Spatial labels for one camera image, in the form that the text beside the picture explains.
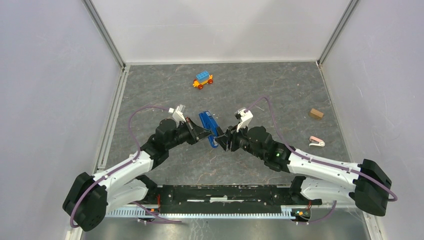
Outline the pink white staple remover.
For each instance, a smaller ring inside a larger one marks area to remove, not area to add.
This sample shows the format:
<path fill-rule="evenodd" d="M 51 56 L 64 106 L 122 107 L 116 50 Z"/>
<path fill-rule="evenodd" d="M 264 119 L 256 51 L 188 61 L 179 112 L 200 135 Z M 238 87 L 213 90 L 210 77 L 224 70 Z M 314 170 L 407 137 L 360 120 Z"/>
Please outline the pink white staple remover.
<path fill-rule="evenodd" d="M 308 144 L 309 147 L 324 147 L 325 145 L 326 143 L 322 139 L 316 136 L 309 137 L 309 144 Z"/>

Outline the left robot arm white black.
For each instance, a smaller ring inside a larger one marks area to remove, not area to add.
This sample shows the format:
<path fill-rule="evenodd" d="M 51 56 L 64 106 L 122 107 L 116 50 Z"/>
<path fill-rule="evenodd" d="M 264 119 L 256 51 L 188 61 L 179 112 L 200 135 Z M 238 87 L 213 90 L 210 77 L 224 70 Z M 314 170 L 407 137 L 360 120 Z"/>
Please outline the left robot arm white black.
<path fill-rule="evenodd" d="M 189 117 L 180 123 L 163 119 L 146 143 L 129 158 L 100 173 L 79 174 L 62 205 L 72 228 L 91 231 L 106 214 L 128 203 L 153 203 L 157 190 L 138 177 L 161 165 L 169 151 L 181 144 L 194 145 L 213 132 L 196 125 Z"/>

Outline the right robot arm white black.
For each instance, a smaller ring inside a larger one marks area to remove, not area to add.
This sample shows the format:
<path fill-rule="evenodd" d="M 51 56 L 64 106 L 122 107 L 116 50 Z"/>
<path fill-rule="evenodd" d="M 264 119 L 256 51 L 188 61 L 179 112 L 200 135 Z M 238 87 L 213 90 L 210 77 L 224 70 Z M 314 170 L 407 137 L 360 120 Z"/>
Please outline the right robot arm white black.
<path fill-rule="evenodd" d="M 225 151 L 241 149 L 273 171 L 297 174 L 288 191 L 295 204 L 307 199 L 352 202 L 368 214 L 386 214 L 392 181 L 373 160 L 342 162 L 306 153 L 274 140 L 263 126 L 218 129 L 215 140 Z"/>

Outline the blue stapler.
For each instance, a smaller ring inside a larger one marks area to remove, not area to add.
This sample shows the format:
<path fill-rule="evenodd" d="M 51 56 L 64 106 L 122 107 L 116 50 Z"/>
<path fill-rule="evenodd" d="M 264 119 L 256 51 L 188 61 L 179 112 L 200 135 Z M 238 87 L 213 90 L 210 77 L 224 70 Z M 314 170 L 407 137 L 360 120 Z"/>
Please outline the blue stapler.
<path fill-rule="evenodd" d="M 217 122 L 215 121 L 215 119 L 213 118 L 212 114 L 209 111 L 200 112 L 198 115 L 203 125 L 203 128 L 210 130 L 212 132 L 212 135 L 208 137 L 211 147 L 217 148 L 219 146 L 218 142 L 216 142 L 216 138 L 218 136 Z"/>

